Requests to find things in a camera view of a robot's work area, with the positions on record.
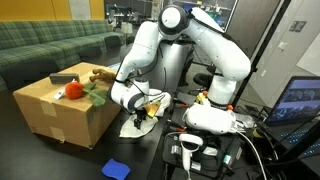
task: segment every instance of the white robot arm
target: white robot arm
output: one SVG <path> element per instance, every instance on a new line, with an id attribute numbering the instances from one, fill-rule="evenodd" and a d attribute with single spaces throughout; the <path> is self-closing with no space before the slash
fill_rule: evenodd
<path id="1" fill-rule="evenodd" d="M 130 111 L 141 107 L 147 101 L 149 84 L 136 79 L 130 88 L 126 87 L 129 73 L 132 69 L 151 64 L 162 40 L 173 41 L 185 34 L 207 53 L 218 73 L 223 75 L 214 76 L 207 97 L 215 106 L 226 106 L 237 81 L 243 80 L 250 72 L 248 57 L 200 8 L 193 8 L 188 13 L 181 7 L 170 5 L 161 11 L 158 19 L 158 23 L 144 22 L 140 26 L 132 49 L 121 63 L 116 81 L 109 89 L 109 98 Z"/>

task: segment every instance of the blue sponge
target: blue sponge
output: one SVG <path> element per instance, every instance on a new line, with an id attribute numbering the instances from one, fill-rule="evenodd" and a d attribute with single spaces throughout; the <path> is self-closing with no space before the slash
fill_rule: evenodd
<path id="1" fill-rule="evenodd" d="M 119 163 L 113 159 L 110 159 L 102 168 L 102 173 L 104 175 L 117 180 L 124 180 L 129 172 L 130 168 L 127 165 Z"/>

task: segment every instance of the cardboard box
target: cardboard box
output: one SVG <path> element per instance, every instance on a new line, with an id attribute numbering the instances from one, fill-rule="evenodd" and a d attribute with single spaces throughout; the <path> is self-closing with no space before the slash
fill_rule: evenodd
<path id="1" fill-rule="evenodd" d="M 98 65 L 80 63 L 61 73 L 77 73 L 80 83 L 90 82 L 92 70 L 103 68 Z M 108 89 L 111 84 L 97 81 L 95 89 Z M 66 141 L 87 148 L 93 148 L 120 111 L 120 106 L 110 101 L 102 107 L 94 107 L 89 95 L 76 100 L 53 96 L 64 85 L 53 85 L 49 78 L 19 89 L 13 93 L 33 133 Z"/>

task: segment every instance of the brown toy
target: brown toy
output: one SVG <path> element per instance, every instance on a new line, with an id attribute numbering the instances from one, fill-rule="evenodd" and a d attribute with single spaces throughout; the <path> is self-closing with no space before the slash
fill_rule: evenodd
<path id="1" fill-rule="evenodd" d="M 92 73 L 95 75 L 89 77 L 91 82 L 99 79 L 107 83 L 113 83 L 116 79 L 116 74 L 114 72 L 106 71 L 104 69 L 94 69 Z"/>

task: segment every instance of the white device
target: white device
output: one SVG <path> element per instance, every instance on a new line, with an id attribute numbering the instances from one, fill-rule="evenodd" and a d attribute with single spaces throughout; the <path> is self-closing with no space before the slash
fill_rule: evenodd
<path id="1" fill-rule="evenodd" d="M 236 116 L 232 111 L 195 103 L 183 115 L 185 122 L 194 129 L 207 130 L 212 134 L 235 133 Z"/>
<path id="2" fill-rule="evenodd" d="M 182 146 L 182 164 L 183 168 L 186 171 L 190 170 L 191 165 L 191 156 L 192 153 L 199 149 L 199 146 L 202 146 L 203 140 L 195 135 L 192 134 L 180 134 L 179 141 L 181 141 Z M 191 143 L 195 146 L 186 146 L 184 142 Z"/>
<path id="3" fill-rule="evenodd" d="M 145 83 L 134 83 L 131 87 L 127 87 L 125 82 L 129 73 L 133 69 L 150 65 L 157 52 L 161 53 L 158 47 L 162 40 L 174 41 L 182 34 L 189 36 L 203 49 L 217 67 L 216 72 L 223 75 L 214 76 L 207 98 L 216 106 L 226 106 L 237 81 L 243 80 L 250 72 L 249 58 L 234 42 L 226 38 L 224 31 L 206 12 L 194 7 L 189 13 L 175 5 L 169 5 L 160 12 L 158 23 L 141 24 L 132 49 L 122 61 L 116 80 L 109 88 L 109 99 L 129 111 L 134 111 L 143 105 L 148 94 L 148 86 Z M 191 107 L 189 110 L 190 116 L 187 116 L 187 121 L 192 127 L 204 128 L 216 134 L 229 132 L 227 128 L 232 127 L 233 119 L 228 112 L 218 111 L 213 107 L 203 110 L 201 108 L 204 106 Z M 202 111 L 207 111 L 205 118 L 197 118 L 198 115 L 201 116 Z"/>

